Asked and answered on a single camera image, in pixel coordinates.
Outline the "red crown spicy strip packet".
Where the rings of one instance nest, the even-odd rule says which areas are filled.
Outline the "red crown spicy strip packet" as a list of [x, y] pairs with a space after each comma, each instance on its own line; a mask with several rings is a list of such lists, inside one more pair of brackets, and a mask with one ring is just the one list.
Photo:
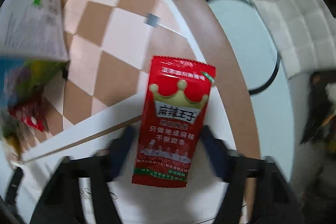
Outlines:
[[186, 187], [215, 76], [216, 68], [206, 63], [152, 58], [133, 184]]

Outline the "dark red snack packet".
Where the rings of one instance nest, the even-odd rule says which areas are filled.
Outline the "dark red snack packet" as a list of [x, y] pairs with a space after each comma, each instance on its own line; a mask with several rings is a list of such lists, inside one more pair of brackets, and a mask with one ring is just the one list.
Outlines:
[[13, 107], [8, 107], [9, 114], [35, 130], [46, 129], [44, 101], [41, 97], [31, 97]]

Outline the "cardboard box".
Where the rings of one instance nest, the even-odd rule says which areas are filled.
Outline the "cardboard box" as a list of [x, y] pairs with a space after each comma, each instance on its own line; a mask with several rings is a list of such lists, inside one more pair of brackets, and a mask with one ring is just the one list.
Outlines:
[[40, 91], [68, 60], [61, 0], [29, 0], [1, 17], [1, 107]]

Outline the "white padded sofa seat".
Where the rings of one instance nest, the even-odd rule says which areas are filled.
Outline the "white padded sofa seat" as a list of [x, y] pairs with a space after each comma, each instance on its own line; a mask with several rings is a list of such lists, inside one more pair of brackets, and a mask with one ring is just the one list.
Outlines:
[[335, 18], [323, 0], [252, 0], [280, 52], [286, 76], [335, 69]]

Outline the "checkered table mat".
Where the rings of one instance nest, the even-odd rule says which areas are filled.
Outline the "checkered table mat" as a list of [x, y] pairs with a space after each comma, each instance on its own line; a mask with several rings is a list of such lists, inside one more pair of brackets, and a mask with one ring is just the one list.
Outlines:
[[139, 126], [154, 55], [216, 66], [206, 123], [230, 148], [260, 156], [242, 72], [205, 0], [64, 1], [68, 79], [46, 86], [49, 131], [24, 142], [24, 184], [35, 198], [63, 156], [89, 156], [123, 127]]

